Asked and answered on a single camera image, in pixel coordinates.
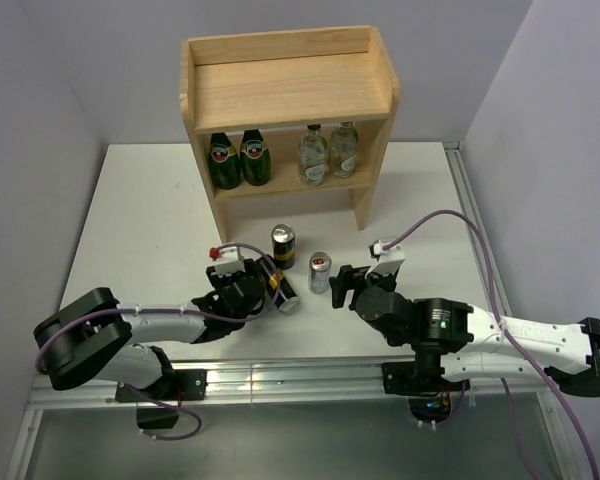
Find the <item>clear glass bottle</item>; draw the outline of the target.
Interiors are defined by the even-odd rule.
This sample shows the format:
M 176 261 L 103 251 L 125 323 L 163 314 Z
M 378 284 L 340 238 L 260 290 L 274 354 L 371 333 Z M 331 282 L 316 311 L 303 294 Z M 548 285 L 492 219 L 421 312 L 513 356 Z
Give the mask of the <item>clear glass bottle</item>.
M 347 178 L 356 166 L 358 153 L 358 132 L 352 122 L 341 122 L 331 133 L 329 143 L 330 172 Z
M 300 179 L 311 187 L 322 184 L 327 173 L 328 152 L 320 124 L 307 126 L 307 131 L 299 142 L 298 156 Z

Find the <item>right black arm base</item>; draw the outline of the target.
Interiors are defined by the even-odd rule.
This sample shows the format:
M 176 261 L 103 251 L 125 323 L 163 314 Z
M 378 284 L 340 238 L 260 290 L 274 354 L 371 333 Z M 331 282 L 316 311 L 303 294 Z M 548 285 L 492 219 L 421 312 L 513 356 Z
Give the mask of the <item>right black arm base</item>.
M 409 412 L 418 424 L 437 427 L 452 418 L 468 392 L 470 382 L 417 377 L 414 365 L 414 362 L 382 363 L 384 392 L 406 397 Z

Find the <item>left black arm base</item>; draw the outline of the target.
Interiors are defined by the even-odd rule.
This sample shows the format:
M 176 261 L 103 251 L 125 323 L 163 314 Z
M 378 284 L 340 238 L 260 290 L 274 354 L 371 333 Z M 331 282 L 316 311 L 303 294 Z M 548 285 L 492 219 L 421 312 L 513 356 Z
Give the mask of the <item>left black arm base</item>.
M 205 398 L 206 387 L 206 370 L 182 369 L 176 370 L 174 378 L 163 386 L 140 390 L 140 395 L 119 383 L 114 401 L 119 404 L 148 403 L 149 407 L 136 407 L 136 425 L 143 432 L 164 436 L 184 416 L 185 402 Z

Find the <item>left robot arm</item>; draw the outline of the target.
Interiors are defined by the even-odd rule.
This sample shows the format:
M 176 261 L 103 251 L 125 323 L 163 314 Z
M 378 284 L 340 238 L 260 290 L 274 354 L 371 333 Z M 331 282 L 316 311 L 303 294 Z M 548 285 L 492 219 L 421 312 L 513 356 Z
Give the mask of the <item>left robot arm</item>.
M 36 369 L 57 391 L 100 379 L 163 399 L 178 378 L 159 343 L 205 344 L 240 330 L 278 296 L 264 266 L 275 266 L 268 255 L 215 263 L 206 271 L 212 291 L 181 307 L 124 308 L 110 289 L 94 288 L 35 328 Z

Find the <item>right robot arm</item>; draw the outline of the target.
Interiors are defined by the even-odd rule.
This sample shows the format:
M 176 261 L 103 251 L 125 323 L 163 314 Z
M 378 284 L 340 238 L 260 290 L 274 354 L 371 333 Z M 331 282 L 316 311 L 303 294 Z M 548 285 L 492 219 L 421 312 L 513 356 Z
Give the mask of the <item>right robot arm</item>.
M 383 388 L 400 396 L 459 391 L 474 379 L 551 379 L 559 391 L 600 397 L 600 320 L 559 325 L 493 313 L 444 298 L 410 300 L 394 274 L 341 267 L 330 278 L 332 305 L 348 307 L 411 361 L 382 365 Z

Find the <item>silver light-blue energy can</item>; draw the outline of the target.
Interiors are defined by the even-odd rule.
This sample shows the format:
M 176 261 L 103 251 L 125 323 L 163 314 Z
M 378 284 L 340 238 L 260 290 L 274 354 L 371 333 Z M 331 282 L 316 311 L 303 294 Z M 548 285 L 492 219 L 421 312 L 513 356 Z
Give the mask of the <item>silver light-blue energy can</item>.
M 309 290 L 323 294 L 329 289 L 332 260 L 326 252 L 315 252 L 309 259 Z

